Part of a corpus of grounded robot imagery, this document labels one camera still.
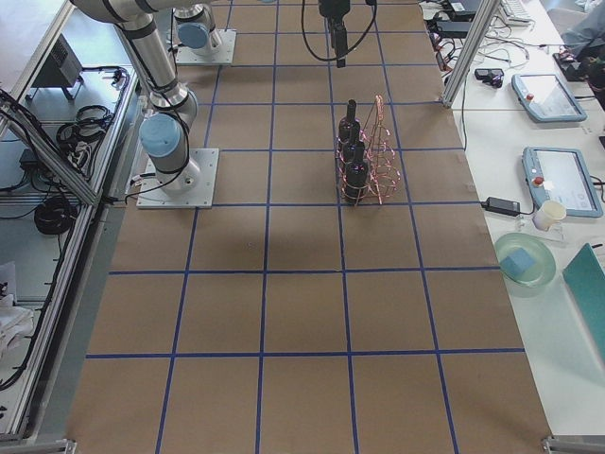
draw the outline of white cloth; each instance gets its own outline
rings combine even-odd
[[[0,307],[0,358],[34,331],[34,311],[25,307]]]

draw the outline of green glass plate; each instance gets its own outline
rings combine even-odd
[[[518,276],[508,275],[504,270],[502,272],[509,279],[526,287],[545,286],[557,272],[555,257],[548,250],[545,244],[535,236],[526,234],[506,234],[498,238],[493,245],[498,263],[504,260],[509,254],[519,248],[523,248],[529,256],[535,261],[533,266]]]

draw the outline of paper cup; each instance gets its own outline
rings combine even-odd
[[[545,201],[538,212],[533,215],[533,225],[536,229],[546,232],[550,226],[565,219],[567,210],[557,201]]]

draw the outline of copper wire bottle rack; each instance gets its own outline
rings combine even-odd
[[[401,172],[395,166],[397,154],[389,144],[390,132],[384,126],[385,109],[383,98],[376,95],[372,109],[362,127],[360,138],[366,146],[365,157],[370,170],[366,186],[357,191],[359,196],[356,201],[346,198],[353,205],[358,205],[363,200],[377,200],[383,204],[386,199],[392,197],[397,191],[401,181]],[[337,149],[338,169],[340,177],[340,192],[344,198],[347,189],[347,178],[344,173],[345,162],[342,152]]]

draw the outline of power adapter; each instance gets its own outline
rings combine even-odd
[[[496,197],[488,197],[481,203],[485,211],[498,213],[500,215],[517,217],[521,214],[521,209],[518,201],[507,201]]]
[[[19,167],[25,172],[28,172],[30,170],[35,170],[39,165],[40,161],[38,161],[38,157],[34,152],[29,148],[24,149],[21,158],[19,158]]]

